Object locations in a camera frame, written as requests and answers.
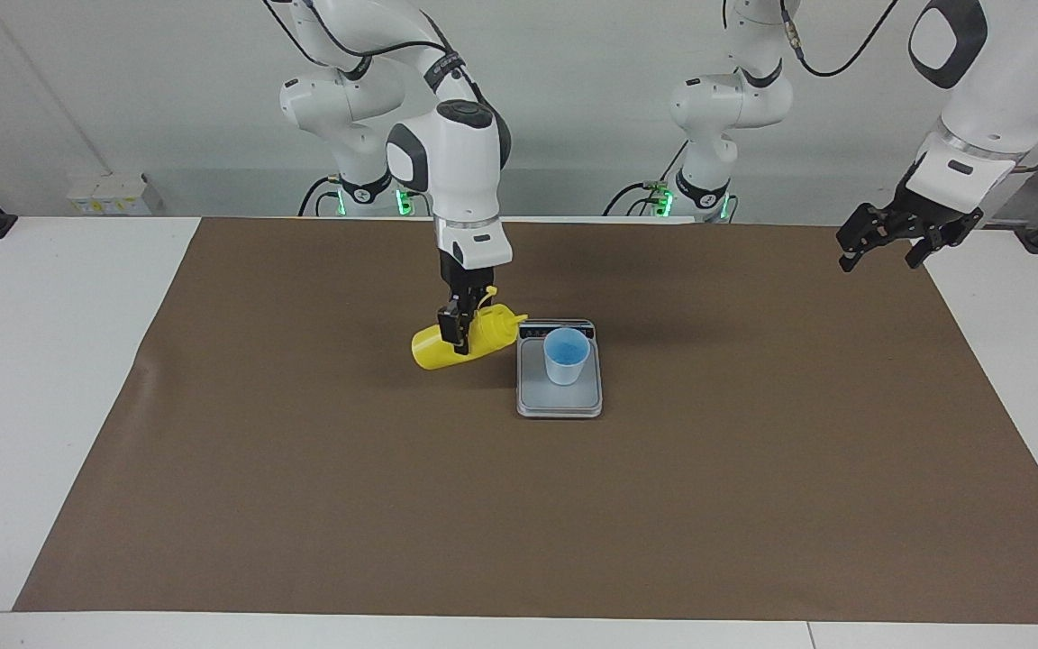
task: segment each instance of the black clamp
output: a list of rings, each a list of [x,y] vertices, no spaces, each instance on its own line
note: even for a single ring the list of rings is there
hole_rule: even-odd
[[[718,201],[723,200],[723,196],[728,194],[728,185],[732,185],[732,181],[728,180],[725,182],[721,188],[717,189],[704,189],[696,188],[683,175],[683,168],[680,168],[680,172],[675,175],[675,186],[683,193],[684,196],[691,198],[692,202],[695,202],[698,209],[713,209]]]
[[[480,306],[490,304],[487,288],[495,283],[494,268],[465,270],[459,260],[440,250],[440,275],[450,289],[450,300],[438,312],[438,324],[443,341],[456,353],[470,353],[470,322]]]
[[[980,219],[984,217],[983,210],[960,213],[907,189],[907,180],[918,165],[911,166],[899,183],[889,206],[876,209],[870,202],[863,202],[836,233],[836,239],[843,248],[840,267],[844,272],[852,272],[869,250],[898,239],[919,239],[905,256],[907,266],[919,268],[928,256],[945,246],[959,246],[980,224]]]
[[[424,79],[427,85],[432,87],[432,92],[437,92],[440,89],[440,83],[443,83],[443,79],[447,78],[447,75],[453,75],[455,79],[462,79],[462,73],[459,72],[459,69],[465,64],[466,62],[462,60],[459,52],[450,51],[430,66],[430,70],[424,74]]]
[[[387,169],[378,181],[367,182],[366,185],[355,185],[354,182],[347,182],[347,179],[340,175],[338,177],[338,185],[342,185],[344,192],[358,205],[370,206],[375,202],[375,198],[379,194],[391,186],[391,169]]]

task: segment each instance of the white wall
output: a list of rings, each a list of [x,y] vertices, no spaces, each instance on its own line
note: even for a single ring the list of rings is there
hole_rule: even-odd
[[[658,177],[681,142],[672,87],[730,71],[715,0],[419,1],[515,133],[506,214],[597,213]],[[836,224],[884,201],[946,100],[906,55],[925,3],[904,0],[840,78],[809,78],[788,52],[790,118],[736,136],[738,221]],[[816,66],[847,58],[883,5],[807,3]],[[175,214],[283,215],[333,171],[325,144],[277,110],[277,87],[309,65],[260,1],[0,0],[0,20],[7,209],[65,213],[66,173],[111,168],[147,173]],[[412,87],[421,112],[430,99]]]

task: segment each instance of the small box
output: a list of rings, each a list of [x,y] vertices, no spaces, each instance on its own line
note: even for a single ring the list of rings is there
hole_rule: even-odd
[[[165,211],[160,194],[141,173],[119,180],[119,201],[124,214],[132,216],[152,216]]]
[[[99,187],[94,189],[94,201],[103,208],[103,214],[126,214],[122,201],[122,181],[114,174],[99,178]]]
[[[103,214],[102,202],[94,200],[94,192],[98,189],[99,178],[72,178],[71,190],[66,192],[66,200],[71,201],[76,213]]]

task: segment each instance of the green led light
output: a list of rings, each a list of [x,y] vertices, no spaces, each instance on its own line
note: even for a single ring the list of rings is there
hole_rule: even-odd
[[[655,216],[664,218],[672,216],[672,206],[674,204],[675,194],[671,192],[671,189],[663,189],[663,197],[655,202]]]
[[[411,202],[411,195],[404,192],[403,189],[395,189],[394,195],[400,198],[401,216],[411,216],[411,214],[414,214],[415,206]]]

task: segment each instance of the yellow bottle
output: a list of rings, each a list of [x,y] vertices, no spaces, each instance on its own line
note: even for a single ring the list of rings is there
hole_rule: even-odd
[[[488,287],[487,298],[497,292],[495,287]],[[443,367],[483,358],[509,345],[514,345],[519,337],[519,324],[523,320],[527,320],[527,317],[516,316],[507,304],[491,304],[480,308],[474,315],[474,320],[470,321],[470,328],[467,331],[470,353],[467,356],[455,352],[455,347],[443,340],[440,326],[437,324],[432,324],[415,333],[411,340],[411,354],[424,370],[440,370]]]

